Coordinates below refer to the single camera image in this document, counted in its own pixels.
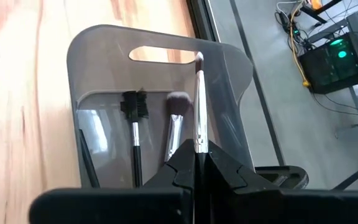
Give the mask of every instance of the gray plastic organizer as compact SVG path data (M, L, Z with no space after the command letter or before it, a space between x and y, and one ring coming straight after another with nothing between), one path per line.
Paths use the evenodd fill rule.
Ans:
M67 56L75 136L85 135L102 187L132 187L131 131L120 111L121 93L148 92L150 118L139 124L144 182L163 164L167 132L165 99L171 91L194 95L195 63L140 62L129 53L141 46L202 52L208 97L209 139L253 169L238 103L252 79L252 64L239 49L206 40L112 25L90 27L72 41ZM183 140L192 138L185 116ZM79 150L81 181L89 186Z

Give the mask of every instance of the wooden surface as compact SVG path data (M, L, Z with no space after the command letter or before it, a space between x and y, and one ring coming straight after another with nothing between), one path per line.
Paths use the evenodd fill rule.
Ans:
M66 55L96 24L194 36L185 0L0 0L0 223L26 223L40 193L80 186Z

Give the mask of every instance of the yellow cable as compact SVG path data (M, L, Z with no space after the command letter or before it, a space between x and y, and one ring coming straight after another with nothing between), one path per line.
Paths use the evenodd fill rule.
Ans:
M302 85L305 87L309 87L310 86L310 82L308 81L308 79L305 77L305 74L303 73L303 69L301 68L301 66L299 65L298 62L298 57L296 56L295 53L295 42L293 40L293 28L292 28L292 22L293 22L293 18L295 16L295 14L300 10L302 4L305 2L306 0L303 0L301 3L299 3L298 7L296 7L296 9L292 12L291 15L291 22L290 22L290 36L291 36L291 44L292 44L292 55L293 55L293 59L296 63L296 66L298 66L299 72L302 75Z

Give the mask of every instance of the green light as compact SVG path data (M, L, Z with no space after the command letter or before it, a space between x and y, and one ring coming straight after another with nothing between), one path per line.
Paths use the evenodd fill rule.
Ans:
M336 44L339 44L343 41L343 39L338 39L338 40L334 40L332 43L330 43L330 45L336 45Z
M344 58L344 57L346 57L346 55L347 55L347 53L345 51L341 51L338 53L339 58Z

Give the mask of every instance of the wooden table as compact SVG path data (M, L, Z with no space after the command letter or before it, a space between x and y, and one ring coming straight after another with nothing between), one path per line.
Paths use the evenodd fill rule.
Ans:
M80 186L66 56L96 24L194 36L185 0L0 0L0 223L26 223L36 196Z

